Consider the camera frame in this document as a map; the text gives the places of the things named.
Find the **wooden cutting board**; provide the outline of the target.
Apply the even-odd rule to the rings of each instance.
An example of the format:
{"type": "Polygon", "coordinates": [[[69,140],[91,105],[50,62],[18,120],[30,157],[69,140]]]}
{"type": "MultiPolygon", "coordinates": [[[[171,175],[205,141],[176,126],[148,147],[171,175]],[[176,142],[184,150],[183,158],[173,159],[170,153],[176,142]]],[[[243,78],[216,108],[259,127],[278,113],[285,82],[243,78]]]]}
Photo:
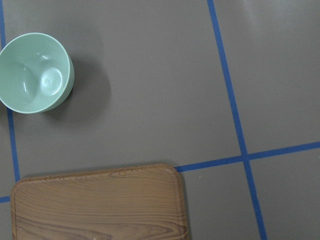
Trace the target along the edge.
{"type": "Polygon", "coordinates": [[[187,240],[180,174],[167,164],[20,180],[10,194],[14,240],[187,240]]]}

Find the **green bowl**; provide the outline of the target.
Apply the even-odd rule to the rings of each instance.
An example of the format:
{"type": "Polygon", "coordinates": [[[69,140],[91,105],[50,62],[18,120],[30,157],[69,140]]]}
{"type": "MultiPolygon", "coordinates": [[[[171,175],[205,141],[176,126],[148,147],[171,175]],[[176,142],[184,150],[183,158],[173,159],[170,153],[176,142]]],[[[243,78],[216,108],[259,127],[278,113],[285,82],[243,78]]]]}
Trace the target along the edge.
{"type": "Polygon", "coordinates": [[[71,57],[50,35],[23,34],[0,52],[0,101],[17,113],[56,108],[70,95],[74,81],[71,57]]]}

